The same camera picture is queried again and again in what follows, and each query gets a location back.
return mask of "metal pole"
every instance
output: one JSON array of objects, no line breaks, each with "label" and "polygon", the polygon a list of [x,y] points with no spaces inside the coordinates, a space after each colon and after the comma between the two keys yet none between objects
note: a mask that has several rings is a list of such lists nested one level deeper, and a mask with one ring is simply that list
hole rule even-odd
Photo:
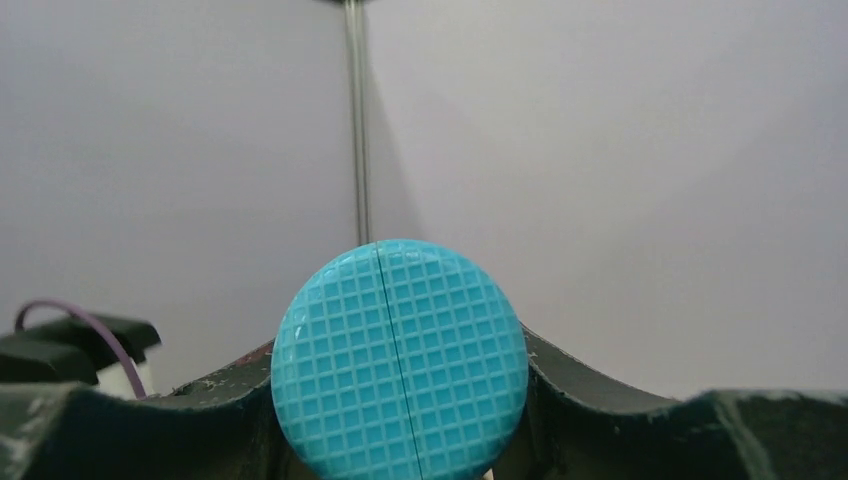
[{"label": "metal pole", "polygon": [[366,46],[361,0],[345,0],[345,27],[353,114],[353,159],[356,175],[356,235],[359,245],[373,241],[368,191],[368,145],[365,126]]}]

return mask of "blue textured ball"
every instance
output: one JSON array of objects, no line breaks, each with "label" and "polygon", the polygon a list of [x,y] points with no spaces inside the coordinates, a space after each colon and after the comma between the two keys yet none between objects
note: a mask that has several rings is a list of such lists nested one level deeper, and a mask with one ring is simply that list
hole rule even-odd
[{"label": "blue textured ball", "polygon": [[283,433],[327,480],[480,478],[518,425],[527,381],[500,288],[414,240],[356,248],[313,275],[271,364]]}]

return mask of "white wall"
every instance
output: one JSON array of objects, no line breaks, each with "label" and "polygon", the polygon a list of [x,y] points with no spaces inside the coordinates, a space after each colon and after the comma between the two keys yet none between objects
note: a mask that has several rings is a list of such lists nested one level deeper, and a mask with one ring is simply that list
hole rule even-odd
[{"label": "white wall", "polygon": [[0,12],[0,318],[51,295],[151,320],[160,389],[271,339],[302,282],[356,242],[340,9]]},{"label": "white wall", "polygon": [[658,393],[848,388],[848,3],[376,0],[374,229]]}]

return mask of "vertical rod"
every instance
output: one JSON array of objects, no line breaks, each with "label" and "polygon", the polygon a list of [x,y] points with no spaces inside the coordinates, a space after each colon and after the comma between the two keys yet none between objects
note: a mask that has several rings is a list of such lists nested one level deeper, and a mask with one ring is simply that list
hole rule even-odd
[{"label": "vertical rod", "polygon": [[356,236],[359,245],[373,241],[368,190],[368,145],[365,127],[366,46],[362,0],[345,0],[351,113],[353,114],[353,160],[356,175]]}]

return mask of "black plastic part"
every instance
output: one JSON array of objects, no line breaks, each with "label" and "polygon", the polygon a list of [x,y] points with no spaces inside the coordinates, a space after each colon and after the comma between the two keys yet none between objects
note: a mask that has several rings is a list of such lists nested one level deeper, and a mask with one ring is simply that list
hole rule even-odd
[{"label": "black plastic part", "polygon": [[97,369],[79,348],[44,340],[0,340],[0,383],[85,382],[97,384]]},{"label": "black plastic part", "polygon": [[[848,396],[713,391],[676,402],[530,331],[524,418],[496,480],[848,479]],[[2,479],[315,480],[269,391],[270,344],[166,397],[0,386]]]},{"label": "black plastic part", "polygon": [[[136,362],[159,345],[156,329],[143,320],[95,315]],[[97,384],[97,372],[118,359],[100,335],[76,318],[64,317],[0,338],[0,383]]]}]

